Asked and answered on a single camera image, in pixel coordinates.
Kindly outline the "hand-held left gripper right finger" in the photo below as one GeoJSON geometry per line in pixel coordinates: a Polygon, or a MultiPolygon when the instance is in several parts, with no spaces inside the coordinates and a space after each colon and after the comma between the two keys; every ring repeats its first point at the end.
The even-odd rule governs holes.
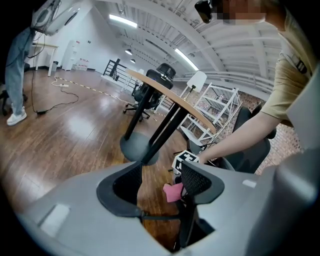
{"type": "Polygon", "coordinates": [[[268,205],[277,168],[261,176],[182,163],[181,178],[206,235],[182,256],[269,256],[281,242],[280,217],[268,205]]]}

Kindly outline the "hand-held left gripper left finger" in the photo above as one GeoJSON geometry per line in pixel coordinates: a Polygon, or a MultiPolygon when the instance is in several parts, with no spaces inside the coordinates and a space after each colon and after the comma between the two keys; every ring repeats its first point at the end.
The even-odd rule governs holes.
{"type": "Polygon", "coordinates": [[[51,256],[168,256],[142,224],[139,161],[73,176],[17,215],[51,256]]]}

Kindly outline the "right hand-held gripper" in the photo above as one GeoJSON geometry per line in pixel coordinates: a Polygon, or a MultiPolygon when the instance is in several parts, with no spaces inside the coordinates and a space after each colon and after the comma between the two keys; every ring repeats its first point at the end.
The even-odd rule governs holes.
{"type": "Polygon", "coordinates": [[[182,162],[199,162],[199,157],[187,150],[182,151],[178,155],[175,156],[173,163],[171,165],[173,173],[175,175],[180,175],[182,170],[182,162]]]}

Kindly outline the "pink cloth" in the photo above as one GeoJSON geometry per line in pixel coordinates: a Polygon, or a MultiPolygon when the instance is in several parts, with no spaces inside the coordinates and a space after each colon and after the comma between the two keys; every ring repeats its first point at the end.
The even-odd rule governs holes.
{"type": "Polygon", "coordinates": [[[163,191],[166,195],[166,201],[168,203],[173,203],[182,199],[182,191],[183,191],[183,184],[164,184],[163,191]]]}

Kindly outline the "person's right forearm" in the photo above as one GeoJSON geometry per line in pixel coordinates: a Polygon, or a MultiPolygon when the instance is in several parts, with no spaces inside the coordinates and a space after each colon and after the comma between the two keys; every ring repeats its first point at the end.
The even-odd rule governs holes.
{"type": "Polygon", "coordinates": [[[280,123],[280,119],[260,111],[230,136],[198,154],[199,163],[246,150],[268,136],[280,123]]]}

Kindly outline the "black folding chair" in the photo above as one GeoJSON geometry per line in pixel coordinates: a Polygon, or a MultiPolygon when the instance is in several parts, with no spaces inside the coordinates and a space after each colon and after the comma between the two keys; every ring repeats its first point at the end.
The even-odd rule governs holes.
{"type": "Polygon", "coordinates": [[[193,153],[194,155],[198,155],[201,152],[203,152],[206,148],[214,144],[216,144],[216,142],[202,144],[200,141],[196,140],[195,138],[188,138],[186,140],[186,150],[188,152],[193,153]]]}

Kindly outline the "round wooden table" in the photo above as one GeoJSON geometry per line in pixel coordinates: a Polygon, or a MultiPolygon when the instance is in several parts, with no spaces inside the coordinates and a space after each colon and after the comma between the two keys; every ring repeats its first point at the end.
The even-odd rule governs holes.
{"type": "Polygon", "coordinates": [[[131,162],[140,161],[145,166],[155,164],[159,157],[160,148],[180,126],[187,115],[200,119],[200,121],[202,121],[210,130],[215,130],[215,127],[210,121],[208,121],[188,102],[171,91],[171,89],[164,87],[157,81],[134,70],[126,69],[126,72],[134,78],[149,85],[149,88],[137,107],[137,110],[135,110],[134,116],[132,117],[125,134],[120,139],[120,148],[127,160],[131,162]],[[137,123],[142,121],[143,114],[145,113],[145,107],[155,90],[162,93],[163,96],[171,99],[173,101],[173,105],[152,137],[147,137],[142,133],[134,132],[134,129],[137,123]]]}

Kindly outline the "white metal shelf unit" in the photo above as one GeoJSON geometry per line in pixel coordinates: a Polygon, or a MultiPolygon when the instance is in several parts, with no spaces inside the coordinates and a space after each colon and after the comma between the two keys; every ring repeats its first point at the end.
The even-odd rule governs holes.
{"type": "Polygon", "coordinates": [[[237,88],[224,88],[210,83],[194,108],[213,124],[215,130],[209,129],[200,119],[190,114],[185,117],[179,128],[198,146],[213,143],[220,136],[229,133],[232,119],[241,105],[242,101],[237,88]]]}

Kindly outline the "white-shade brass table lamp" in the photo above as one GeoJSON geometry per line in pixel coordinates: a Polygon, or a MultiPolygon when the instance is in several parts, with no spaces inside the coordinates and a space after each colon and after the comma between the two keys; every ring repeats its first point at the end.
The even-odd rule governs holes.
{"type": "Polygon", "coordinates": [[[198,70],[186,83],[186,87],[181,93],[180,97],[186,101],[192,92],[199,93],[202,90],[206,80],[207,75],[198,70]]]}

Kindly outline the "long ceiling light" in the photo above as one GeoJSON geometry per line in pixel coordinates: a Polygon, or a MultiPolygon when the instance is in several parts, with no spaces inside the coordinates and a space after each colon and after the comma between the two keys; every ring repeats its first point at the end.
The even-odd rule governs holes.
{"type": "Polygon", "coordinates": [[[131,21],[131,20],[128,20],[126,18],[122,18],[120,16],[116,16],[116,15],[113,15],[113,14],[109,14],[109,18],[113,21],[117,21],[117,22],[120,22],[120,23],[123,23],[123,24],[126,24],[130,27],[133,27],[133,28],[137,28],[138,24],[131,21]]]}
{"type": "Polygon", "coordinates": [[[184,59],[196,72],[199,70],[198,67],[178,48],[174,50],[182,59],[184,59]]]}

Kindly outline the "person's beige shirt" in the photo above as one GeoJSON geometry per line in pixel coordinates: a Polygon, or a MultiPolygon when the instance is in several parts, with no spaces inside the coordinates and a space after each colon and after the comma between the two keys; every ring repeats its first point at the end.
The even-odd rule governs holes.
{"type": "Polygon", "coordinates": [[[273,91],[261,111],[292,127],[287,110],[303,91],[318,59],[307,36],[293,15],[287,11],[284,31],[279,31],[281,52],[275,66],[273,91]]]}

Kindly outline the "pack of water bottles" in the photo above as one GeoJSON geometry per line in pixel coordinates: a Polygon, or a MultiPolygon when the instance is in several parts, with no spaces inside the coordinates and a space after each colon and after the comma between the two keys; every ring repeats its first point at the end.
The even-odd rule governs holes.
{"type": "Polygon", "coordinates": [[[86,71],[88,69],[89,61],[80,58],[75,64],[72,65],[73,70],[86,71]]]}

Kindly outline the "light wooden desk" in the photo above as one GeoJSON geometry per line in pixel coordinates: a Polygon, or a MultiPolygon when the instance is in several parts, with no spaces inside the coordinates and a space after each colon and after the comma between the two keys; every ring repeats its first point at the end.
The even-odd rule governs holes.
{"type": "Polygon", "coordinates": [[[51,73],[52,73],[53,64],[54,64],[55,53],[59,47],[56,45],[52,45],[52,44],[37,42],[37,43],[32,44],[32,48],[33,48],[34,54],[33,54],[33,57],[31,57],[31,59],[33,59],[33,67],[35,68],[36,71],[39,68],[39,57],[40,57],[41,53],[45,49],[52,50],[52,53],[51,53],[50,59],[49,59],[49,67],[48,67],[48,73],[47,73],[47,76],[50,77],[51,73]]]}

